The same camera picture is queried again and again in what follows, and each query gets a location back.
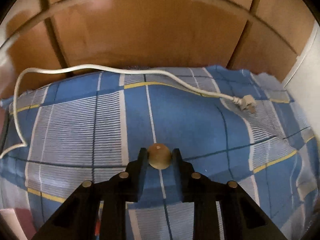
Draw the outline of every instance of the white wall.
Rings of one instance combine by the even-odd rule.
[[[303,108],[308,122],[320,136],[320,28],[314,30],[283,85]]]

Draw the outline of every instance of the blue plaid fabric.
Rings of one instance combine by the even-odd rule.
[[[30,209],[39,229],[82,181],[108,180],[141,147],[163,143],[210,179],[236,180],[288,239],[299,238],[319,177],[316,139],[299,105],[267,74],[162,69],[200,89],[251,94],[257,112],[151,74],[95,72],[24,93],[18,117],[28,147],[0,161],[3,207]],[[4,148],[16,143],[11,117]],[[149,166],[140,201],[127,204],[127,238],[192,239],[193,204],[177,196],[172,167]]]

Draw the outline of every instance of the white plug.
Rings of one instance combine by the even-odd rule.
[[[242,102],[240,105],[241,110],[247,109],[252,114],[256,112],[255,107],[257,106],[256,101],[254,100],[252,95],[246,95],[242,98]]]

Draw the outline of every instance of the yellow stripe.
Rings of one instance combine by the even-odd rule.
[[[267,164],[264,164],[264,165],[262,165],[262,166],[259,166],[258,168],[255,168],[255,169],[253,170],[253,173],[257,173],[257,172],[259,172],[259,171],[262,171],[263,169],[265,169],[265,168],[268,167],[268,166],[271,166],[271,165],[273,165],[273,164],[276,164],[276,163],[282,162],[282,161],[284,161],[284,160],[286,160],[286,159],[289,159],[290,157],[294,156],[297,152],[298,152],[297,150],[294,150],[292,153],[290,153],[290,154],[288,154],[288,155],[286,155],[286,156],[283,156],[283,157],[281,157],[281,158],[279,158],[279,159],[277,159],[277,160],[274,160],[274,161],[268,162]]]
[[[25,107],[17,109],[17,113],[21,112],[23,110],[27,110],[27,109],[30,109],[30,108],[36,108],[36,107],[39,107],[39,106],[40,106],[40,104],[36,104],[36,105],[32,105],[32,106],[25,106]]]
[[[156,81],[138,82],[138,83],[134,83],[134,84],[124,85],[124,89],[142,87],[142,86],[147,86],[147,85],[163,85],[163,86],[173,87],[173,88],[177,88],[177,89],[180,89],[180,90],[183,90],[183,91],[200,96],[199,93],[193,92],[191,90],[178,88],[173,85],[169,85],[169,84],[165,84],[165,83],[161,83],[161,82],[156,82]]]
[[[41,192],[40,191],[37,191],[37,190],[32,189],[32,188],[28,188],[28,192],[32,193],[32,194],[35,194],[37,196],[41,196]],[[42,193],[42,197],[44,197],[46,199],[50,199],[50,200],[56,201],[56,202],[60,202],[60,203],[63,203],[65,201],[65,199],[62,198],[62,197],[52,196],[52,195],[49,195],[47,193]]]
[[[307,143],[308,141],[310,141],[311,139],[313,139],[315,136],[311,136],[308,140],[305,141],[305,143]]]
[[[270,98],[269,100],[275,103],[286,103],[286,104],[290,103],[290,101],[288,100],[278,100],[278,99],[272,99],[272,98]]]

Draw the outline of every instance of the brown wooden wall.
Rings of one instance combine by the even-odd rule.
[[[220,64],[281,81],[313,24],[302,0],[17,0],[0,25],[0,97],[25,68],[86,63]],[[20,91],[73,74],[27,74]]]

